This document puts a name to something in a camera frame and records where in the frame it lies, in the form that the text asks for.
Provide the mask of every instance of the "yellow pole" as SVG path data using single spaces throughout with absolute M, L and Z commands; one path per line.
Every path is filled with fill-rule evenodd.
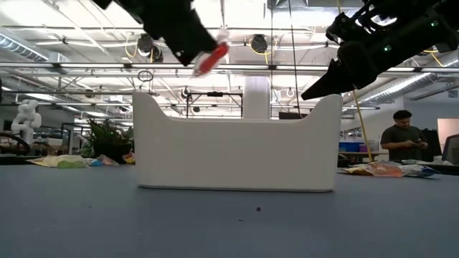
M 357 98 L 357 94 L 356 94 L 355 90 L 352 91 L 352 94 L 354 95 L 354 100 L 356 102 L 357 112 L 358 112 L 359 118 L 360 118 L 361 132 L 364 134 L 364 140 L 365 140 L 365 145 L 366 145 L 366 151 L 368 152 L 368 158 L 370 159 L 370 162 L 373 162 L 372 150 L 370 150 L 370 146 L 368 144 L 368 138 L 366 137 L 364 119 L 361 116 L 361 112 L 360 112 L 359 99 Z

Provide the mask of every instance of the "table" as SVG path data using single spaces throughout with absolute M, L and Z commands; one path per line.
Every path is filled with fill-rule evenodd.
M 340 152 L 339 154 L 346 156 L 349 159 L 355 158 L 355 161 L 362 162 L 364 158 L 368 158 L 368 153 L 366 152 Z M 379 155 L 389 155 L 389 153 L 379 153 L 372 151 L 372 158 L 377 157 Z
M 0 166 L 0 257 L 456 258 L 458 199 L 455 176 L 260 193 L 139 188 L 132 166 Z

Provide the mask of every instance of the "potted plant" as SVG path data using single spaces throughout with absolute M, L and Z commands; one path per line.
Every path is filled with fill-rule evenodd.
M 119 164 L 125 163 L 123 155 L 130 153 L 133 139 L 123 137 L 123 133 L 119 133 L 109 120 L 97 123 L 89 119 L 88 123 L 91 127 L 90 142 L 93 145 L 95 157 L 103 154 Z

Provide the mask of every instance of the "man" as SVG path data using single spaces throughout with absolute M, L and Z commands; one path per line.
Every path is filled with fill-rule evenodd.
M 389 150 L 389 160 L 421 161 L 421 150 L 428 147 L 427 139 L 419 128 L 410 125 L 412 114 L 400 110 L 394 114 L 395 125 L 387 128 L 381 137 L 381 147 Z

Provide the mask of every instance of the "black t-shirt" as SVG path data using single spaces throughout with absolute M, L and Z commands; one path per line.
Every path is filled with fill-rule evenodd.
M 419 128 L 410 126 L 404 129 L 394 125 L 387 128 L 382 133 L 381 144 L 401 143 L 407 140 L 411 140 L 416 143 L 419 139 L 423 142 L 427 142 L 427 139 Z M 422 160 L 421 148 L 398 148 L 395 150 L 389 150 L 389 160 L 391 161 L 403 161 L 409 159 Z

